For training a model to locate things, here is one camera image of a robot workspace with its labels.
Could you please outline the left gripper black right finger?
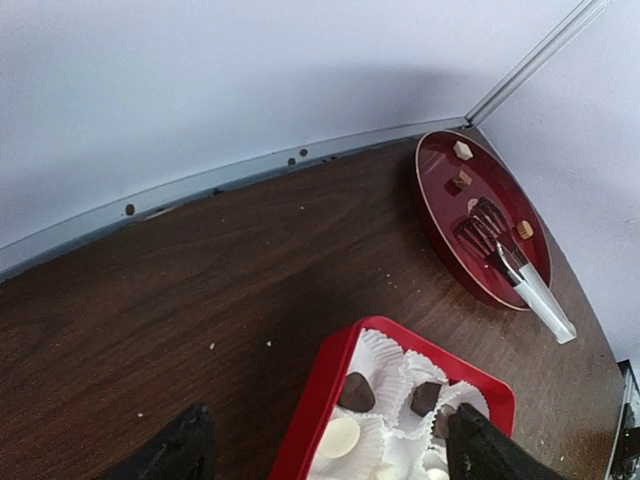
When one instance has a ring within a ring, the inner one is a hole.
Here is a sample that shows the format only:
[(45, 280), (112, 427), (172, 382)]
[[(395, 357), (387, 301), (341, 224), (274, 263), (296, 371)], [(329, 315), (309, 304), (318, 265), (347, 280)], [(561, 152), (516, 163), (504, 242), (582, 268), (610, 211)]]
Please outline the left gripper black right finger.
[(564, 480), (469, 403), (448, 419), (446, 450), (452, 480)]

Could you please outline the white handled serving tongs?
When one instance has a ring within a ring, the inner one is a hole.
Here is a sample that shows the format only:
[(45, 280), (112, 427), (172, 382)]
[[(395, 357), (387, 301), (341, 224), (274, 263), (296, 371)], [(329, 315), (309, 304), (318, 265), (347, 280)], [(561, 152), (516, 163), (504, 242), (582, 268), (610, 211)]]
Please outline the white handled serving tongs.
[(574, 324), (544, 282), (532, 261), (516, 243), (502, 210), (481, 197), (473, 215), (467, 215), (453, 230), (455, 238), (474, 255), (496, 270), (553, 333), (558, 344), (577, 338)]

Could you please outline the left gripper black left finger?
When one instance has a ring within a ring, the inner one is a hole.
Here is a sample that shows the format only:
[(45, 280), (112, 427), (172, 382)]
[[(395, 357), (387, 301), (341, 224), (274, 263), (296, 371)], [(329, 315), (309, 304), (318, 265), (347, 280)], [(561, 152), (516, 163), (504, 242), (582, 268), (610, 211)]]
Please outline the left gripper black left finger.
[(213, 479), (215, 451), (213, 416), (204, 403), (194, 403), (98, 479)]

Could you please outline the dark square chocolate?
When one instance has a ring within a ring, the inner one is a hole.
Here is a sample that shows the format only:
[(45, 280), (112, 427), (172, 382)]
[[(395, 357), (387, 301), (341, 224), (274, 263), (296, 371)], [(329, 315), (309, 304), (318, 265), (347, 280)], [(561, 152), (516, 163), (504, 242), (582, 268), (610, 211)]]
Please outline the dark square chocolate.
[(411, 411), (420, 417), (425, 417), (437, 405), (441, 389), (442, 384), (436, 382), (424, 382), (417, 385), (411, 396)]

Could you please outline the red square chocolate box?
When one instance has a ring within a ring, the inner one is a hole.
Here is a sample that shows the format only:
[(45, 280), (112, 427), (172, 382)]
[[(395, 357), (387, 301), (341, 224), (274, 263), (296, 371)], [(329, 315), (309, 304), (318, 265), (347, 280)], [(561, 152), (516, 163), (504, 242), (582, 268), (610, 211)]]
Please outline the red square chocolate box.
[(308, 477), (313, 454), (341, 393), (347, 367), (364, 329), (377, 330), (405, 350), (423, 354), (455, 381), (477, 387), (488, 403), (489, 420), (513, 435), (516, 397), (510, 386), (383, 316), (365, 317), (327, 337), (321, 344), (269, 477)]

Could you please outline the dark round chocolate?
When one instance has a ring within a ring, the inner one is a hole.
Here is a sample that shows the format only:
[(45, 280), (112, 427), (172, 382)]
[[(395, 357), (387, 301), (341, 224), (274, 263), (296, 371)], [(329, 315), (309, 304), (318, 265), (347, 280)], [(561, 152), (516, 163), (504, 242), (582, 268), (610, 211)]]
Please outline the dark round chocolate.
[(348, 374), (337, 405), (352, 412), (368, 413), (375, 403), (375, 394), (367, 379), (359, 372)]

